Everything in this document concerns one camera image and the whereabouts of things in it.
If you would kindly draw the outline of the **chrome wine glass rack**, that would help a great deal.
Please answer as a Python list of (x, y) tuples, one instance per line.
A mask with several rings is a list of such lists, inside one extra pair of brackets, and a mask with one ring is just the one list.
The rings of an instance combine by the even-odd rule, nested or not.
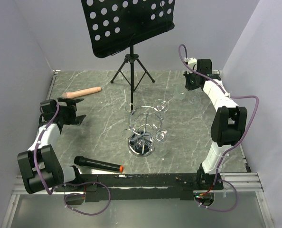
[(128, 127), (123, 130), (126, 134), (129, 153), (136, 157), (146, 157), (155, 151), (156, 143), (154, 135), (161, 129), (165, 129), (165, 112), (157, 111), (153, 106), (136, 106), (129, 104), (130, 113)]

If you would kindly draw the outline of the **black microphone orange end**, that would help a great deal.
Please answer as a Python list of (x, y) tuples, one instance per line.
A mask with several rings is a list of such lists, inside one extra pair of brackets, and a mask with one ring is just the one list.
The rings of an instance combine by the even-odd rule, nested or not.
[(76, 156), (74, 158), (74, 164), (79, 165), (79, 166), (91, 167), (94, 169), (101, 169), (105, 171), (123, 172), (122, 165), (88, 159), (83, 156)]

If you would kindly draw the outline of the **black perforated music stand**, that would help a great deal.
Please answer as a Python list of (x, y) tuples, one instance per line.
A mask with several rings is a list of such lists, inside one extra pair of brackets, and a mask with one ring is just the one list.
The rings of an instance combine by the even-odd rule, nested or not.
[(83, 0), (81, 1), (93, 54), (113, 56), (129, 48), (124, 63), (139, 56), (134, 45), (174, 29), (173, 0)]

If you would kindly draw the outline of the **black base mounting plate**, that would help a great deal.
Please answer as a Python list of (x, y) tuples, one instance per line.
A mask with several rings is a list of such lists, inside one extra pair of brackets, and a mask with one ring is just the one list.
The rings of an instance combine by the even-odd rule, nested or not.
[(196, 173), (154, 174), (80, 174), (74, 184), (56, 189), (56, 192), (85, 193), (86, 202), (101, 200), (193, 200), (197, 191), (222, 190), (218, 174), (205, 174), (202, 168)]

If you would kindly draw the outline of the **beige microphone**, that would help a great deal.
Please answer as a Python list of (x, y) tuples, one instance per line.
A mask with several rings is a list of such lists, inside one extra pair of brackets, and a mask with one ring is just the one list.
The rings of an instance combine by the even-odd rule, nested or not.
[(101, 87), (92, 87), (92, 88), (78, 90), (74, 92), (65, 92), (62, 94), (62, 97), (73, 99), (73, 98), (82, 97), (84, 95), (90, 95), (90, 94), (94, 94), (97, 92), (101, 92), (101, 90), (102, 90)]

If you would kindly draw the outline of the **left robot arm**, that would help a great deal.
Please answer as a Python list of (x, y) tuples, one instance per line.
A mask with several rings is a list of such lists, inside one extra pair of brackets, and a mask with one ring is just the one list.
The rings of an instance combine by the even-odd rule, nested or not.
[(78, 168), (74, 165), (62, 167), (53, 149), (64, 125), (80, 125), (85, 119), (85, 115), (76, 115), (76, 104), (81, 101), (82, 98), (59, 97), (40, 103), (41, 115), (35, 141), (27, 151), (17, 156), (27, 193), (46, 190), (51, 195), (55, 187), (64, 184), (72, 191), (81, 189), (83, 179)]

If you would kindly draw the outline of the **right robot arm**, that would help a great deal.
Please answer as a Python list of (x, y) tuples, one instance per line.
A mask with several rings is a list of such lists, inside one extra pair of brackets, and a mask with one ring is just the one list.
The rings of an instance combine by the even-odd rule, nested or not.
[(189, 91), (200, 88), (210, 99), (216, 111), (210, 135), (212, 145), (197, 171), (196, 183), (201, 189), (213, 188), (215, 175), (221, 170), (225, 151), (242, 138), (247, 119), (247, 109), (230, 98), (221, 77), (214, 73), (210, 59), (189, 58), (184, 60), (192, 71), (184, 73), (185, 88)]

